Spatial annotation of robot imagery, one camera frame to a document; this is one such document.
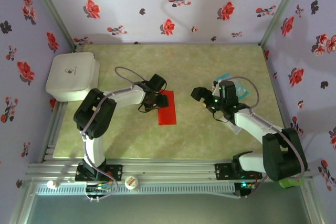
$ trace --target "red paper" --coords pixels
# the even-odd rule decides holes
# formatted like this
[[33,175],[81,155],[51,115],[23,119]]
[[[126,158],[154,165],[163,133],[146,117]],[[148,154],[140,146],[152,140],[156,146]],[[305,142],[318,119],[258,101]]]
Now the red paper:
[[174,125],[176,124],[175,100],[174,91],[165,90],[164,95],[168,97],[169,106],[158,109],[158,123],[159,125]]

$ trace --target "robotic arm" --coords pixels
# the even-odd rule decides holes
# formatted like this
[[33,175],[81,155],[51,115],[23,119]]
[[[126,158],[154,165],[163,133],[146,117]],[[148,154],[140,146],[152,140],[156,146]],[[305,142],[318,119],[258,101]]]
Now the robotic arm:
[[[83,141],[85,142],[85,157],[83,159],[83,169],[81,172],[85,176],[97,181],[102,181],[104,175],[101,175],[93,167],[107,172],[106,159],[103,152],[103,134],[108,129],[115,110],[132,104],[141,104],[144,111],[149,112],[153,109],[169,106],[168,98],[160,94],[161,88],[166,81],[155,74],[150,81],[135,82],[134,86],[112,91],[102,92],[98,89],[92,89],[83,100],[76,111],[73,120],[76,122],[77,129],[80,130]],[[105,97],[101,107],[98,104]]]
[[304,171],[307,170],[307,161],[297,132],[292,129],[282,129],[274,126],[256,115],[249,106],[238,102],[236,88],[232,81],[224,80],[214,83],[215,91],[212,93],[206,88],[195,88],[191,96],[200,101],[213,114],[217,111],[223,113],[223,121],[240,127],[250,133],[263,145],[263,153],[239,153],[233,156],[232,169],[239,177],[243,171],[256,171],[266,173],[273,181],[293,176],[301,172],[301,164],[297,154],[282,137],[284,135],[296,149],[302,159]]

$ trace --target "beige table surface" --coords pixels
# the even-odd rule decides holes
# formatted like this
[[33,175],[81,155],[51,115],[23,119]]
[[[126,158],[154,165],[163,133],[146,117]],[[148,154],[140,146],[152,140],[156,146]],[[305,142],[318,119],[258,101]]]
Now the beige table surface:
[[[106,158],[191,158],[231,159],[243,151],[262,151],[262,145],[246,131],[235,135],[224,123],[217,122],[200,102],[190,96],[193,88],[211,89],[219,76],[250,78],[260,92],[255,112],[282,126],[280,112],[270,82],[261,47],[257,45],[86,45],[100,62],[98,88],[102,91],[129,86],[114,72],[123,66],[149,80],[153,74],[167,81],[175,96],[177,125],[159,126],[157,111],[138,112],[138,105],[117,110],[104,135]],[[135,75],[121,70],[126,77]],[[239,80],[250,94],[241,100],[256,101],[256,92]],[[81,102],[69,102],[54,157],[83,157],[83,146],[72,117]]]

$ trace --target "green object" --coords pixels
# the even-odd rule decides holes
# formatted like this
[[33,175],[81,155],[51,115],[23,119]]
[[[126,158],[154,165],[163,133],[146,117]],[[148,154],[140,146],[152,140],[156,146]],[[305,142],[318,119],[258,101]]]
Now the green object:
[[284,178],[279,181],[279,185],[282,188],[289,188],[293,186],[302,186],[305,183],[304,178],[302,179],[289,179],[289,178]]

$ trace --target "purple wall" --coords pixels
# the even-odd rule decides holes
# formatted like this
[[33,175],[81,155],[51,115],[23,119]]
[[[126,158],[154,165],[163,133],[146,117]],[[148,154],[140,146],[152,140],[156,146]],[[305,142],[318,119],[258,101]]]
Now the purple wall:
[[0,222],[8,223],[51,117],[45,91],[51,61],[70,47],[40,0],[0,3]]
[[336,219],[335,12],[336,0],[292,0],[265,47],[286,120],[299,132],[307,160],[319,159],[310,168],[319,174],[314,182],[330,223]]

